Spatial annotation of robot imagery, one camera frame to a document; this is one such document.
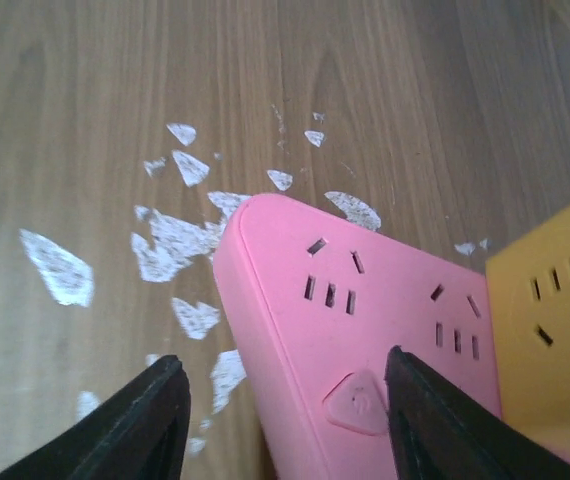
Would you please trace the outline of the yellow cube socket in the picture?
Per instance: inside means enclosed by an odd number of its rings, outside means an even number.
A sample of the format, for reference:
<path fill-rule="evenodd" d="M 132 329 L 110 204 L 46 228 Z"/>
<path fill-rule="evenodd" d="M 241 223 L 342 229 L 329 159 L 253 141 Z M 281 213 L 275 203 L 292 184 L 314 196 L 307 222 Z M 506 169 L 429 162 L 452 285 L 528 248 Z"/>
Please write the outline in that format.
<path fill-rule="evenodd" d="M 503 420 L 570 454 L 570 205 L 486 263 Z"/>

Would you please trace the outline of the pink triangular power socket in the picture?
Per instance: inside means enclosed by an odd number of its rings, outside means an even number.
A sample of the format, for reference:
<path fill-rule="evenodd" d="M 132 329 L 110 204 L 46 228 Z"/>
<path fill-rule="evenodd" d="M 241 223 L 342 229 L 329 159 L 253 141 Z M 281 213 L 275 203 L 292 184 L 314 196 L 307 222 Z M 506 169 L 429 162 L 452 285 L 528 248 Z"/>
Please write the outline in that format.
<path fill-rule="evenodd" d="M 261 194 L 232 216 L 214 276 L 279 478 L 396 477 L 384 379 L 395 346 L 511 427 L 486 271 Z"/>

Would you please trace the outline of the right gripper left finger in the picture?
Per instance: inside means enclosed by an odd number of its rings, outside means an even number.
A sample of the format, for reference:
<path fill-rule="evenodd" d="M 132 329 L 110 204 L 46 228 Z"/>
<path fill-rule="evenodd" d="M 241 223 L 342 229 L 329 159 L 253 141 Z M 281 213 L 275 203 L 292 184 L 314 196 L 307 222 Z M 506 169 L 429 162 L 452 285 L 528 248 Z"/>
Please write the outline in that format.
<path fill-rule="evenodd" d="M 160 357 L 76 425 L 0 479 L 178 479 L 191 413 L 175 355 Z"/>

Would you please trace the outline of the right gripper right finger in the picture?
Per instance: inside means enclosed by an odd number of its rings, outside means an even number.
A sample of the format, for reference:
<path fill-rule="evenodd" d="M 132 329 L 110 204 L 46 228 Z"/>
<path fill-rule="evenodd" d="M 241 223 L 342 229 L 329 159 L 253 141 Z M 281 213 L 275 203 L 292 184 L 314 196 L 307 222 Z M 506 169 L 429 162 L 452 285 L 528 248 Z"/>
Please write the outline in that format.
<path fill-rule="evenodd" d="M 416 355 L 393 347 L 385 382 L 400 479 L 570 479 L 570 463 L 507 426 Z"/>

